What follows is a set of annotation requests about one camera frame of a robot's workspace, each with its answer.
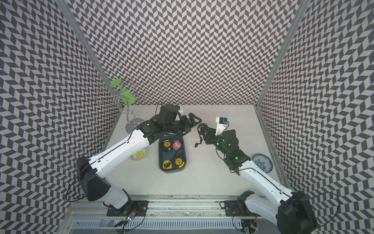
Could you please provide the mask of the pink red tape measure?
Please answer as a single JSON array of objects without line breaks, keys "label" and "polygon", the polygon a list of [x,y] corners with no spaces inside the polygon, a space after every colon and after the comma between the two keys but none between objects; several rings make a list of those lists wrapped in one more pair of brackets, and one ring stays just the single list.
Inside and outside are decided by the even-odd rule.
[{"label": "pink red tape measure", "polygon": [[182,146],[183,146],[182,143],[178,140],[174,141],[172,145],[175,151],[178,151]]}]

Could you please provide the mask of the black yellow round tape measure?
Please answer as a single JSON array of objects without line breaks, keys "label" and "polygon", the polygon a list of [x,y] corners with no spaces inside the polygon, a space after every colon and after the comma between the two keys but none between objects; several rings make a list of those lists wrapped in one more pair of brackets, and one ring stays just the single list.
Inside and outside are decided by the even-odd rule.
[{"label": "black yellow round tape measure", "polygon": [[165,141],[162,142],[162,149],[165,151],[165,152],[168,152],[172,149],[172,142],[167,139]]}]

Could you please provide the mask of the dark teal storage box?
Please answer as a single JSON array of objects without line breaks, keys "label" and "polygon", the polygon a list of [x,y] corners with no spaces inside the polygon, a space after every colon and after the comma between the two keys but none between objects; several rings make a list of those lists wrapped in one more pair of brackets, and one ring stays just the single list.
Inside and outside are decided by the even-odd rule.
[{"label": "dark teal storage box", "polygon": [[[167,139],[169,139],[172,142],[172,144],[173,144],[174,141],[178,140],[182,143],[183,146],[178,151],[175,151],[172,148],[170,151],[165,152],[162,149],[162,142],[167,140]],[[184,170],[184,168],[187,165],[187,154],[186,154],[186,149],[185,148],[186,147],[185,147],[184,139],[182,137],[179,137],[179,136],[176,136],[176,135],[166,135],[162,139],[160,139],[159,142],[158,142],[158,165],[159,165],[159,169],[162,170],[165,173],[176,173],[176,172]],[[182,157],[185,160],[185,165],[184,165],[183,168],[181,168],[181,169],[175,169],[174,168],[174,160],[175,160],[176,157]],[[166,160],[172,161],[172,169],[171,170],[163,170],[162,169],[162,163]]]}]

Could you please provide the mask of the yellow black square tape measure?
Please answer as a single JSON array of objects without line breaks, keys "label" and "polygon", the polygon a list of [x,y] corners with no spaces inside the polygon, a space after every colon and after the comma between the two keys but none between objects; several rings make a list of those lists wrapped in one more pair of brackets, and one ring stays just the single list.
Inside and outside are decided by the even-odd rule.
[{"label": "yellow black square tape measure", "polygon": [[171,170],[172,169],[172,161],[166,160],[162,163],[163,170]]}]

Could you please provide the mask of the small black yellow tape measure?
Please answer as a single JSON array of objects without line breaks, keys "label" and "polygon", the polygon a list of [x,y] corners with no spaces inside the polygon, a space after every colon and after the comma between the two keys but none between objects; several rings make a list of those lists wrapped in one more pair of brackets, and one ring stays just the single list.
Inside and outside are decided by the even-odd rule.
[{"label": "small black yellow tape measure", "polygon": [[206,127],[207,127],[207,125],[205,123],[201,123],[201,124],[198,125],[197,132],[198,132],[198,135],[199,135],[199,138],[200,138],[200,142],[195,143],[195,146],[194,146],[195,148],[197,148],[199,145],[201,145],[203,143],[203,141],[205,140]]}]

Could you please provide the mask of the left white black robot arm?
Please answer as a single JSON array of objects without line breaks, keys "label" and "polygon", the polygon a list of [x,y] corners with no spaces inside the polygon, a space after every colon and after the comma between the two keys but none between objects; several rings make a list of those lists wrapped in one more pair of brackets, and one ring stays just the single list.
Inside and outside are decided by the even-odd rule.
[{"label": "left white black robot arm", "polygon": [[128,206],[130,198],[127,193],[111,184],[106,176],[132,154],[164,135],[174,133],[182,137],[202,122],[201,118],[193,113],[180,116],[179,120],[175,114],[171,116],[171,119],[167,119],[167,115],[155,115],[108,150],[90,159],[80,157],[77,161],[77,179],[86,198],[89,201],[101,200],[118,210]]}]

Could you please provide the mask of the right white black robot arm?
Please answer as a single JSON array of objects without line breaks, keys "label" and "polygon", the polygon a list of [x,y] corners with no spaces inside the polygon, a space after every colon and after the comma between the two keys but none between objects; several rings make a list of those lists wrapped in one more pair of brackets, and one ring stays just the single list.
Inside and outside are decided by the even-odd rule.
[{"label": "right white black robot arm", "polygon": [[239,147],[235,130],[217,133],[216,129],[201,123],[197,132],[206,144],[212,144],[223,153],[223,161],[237,175],[251,182],[264,196],[244,192],[241,207],[260,215],[278,227],[282,234],[310,234],[318,228],[318,221],[301,191],[293,192],[261,170]]}]

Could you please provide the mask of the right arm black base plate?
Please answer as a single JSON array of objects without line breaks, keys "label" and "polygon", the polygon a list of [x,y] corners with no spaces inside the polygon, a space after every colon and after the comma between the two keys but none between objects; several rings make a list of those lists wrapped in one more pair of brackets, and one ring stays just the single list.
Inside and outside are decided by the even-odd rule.
[{"label": "right arm black base plate", "polygon": [[224,201],[224,209],[226,216],[230,217],[241,217],[241,216],[248,216],[254,217],[255,214],[250,212],[243,201],[237,200],[225,200]]}]

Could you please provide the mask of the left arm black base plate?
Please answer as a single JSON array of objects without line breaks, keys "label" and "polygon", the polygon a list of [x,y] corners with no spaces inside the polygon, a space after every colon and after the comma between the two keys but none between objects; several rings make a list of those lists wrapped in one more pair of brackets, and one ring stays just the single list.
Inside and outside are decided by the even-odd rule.
[{"label": "left arm black base plate", "polygon": [[121,208],[105,205],[108,208],[106,216],[128,217],[132,212],[134,212],[136,216],[145,216],[148,205],[149,201],[147,200],[131,200]]}]

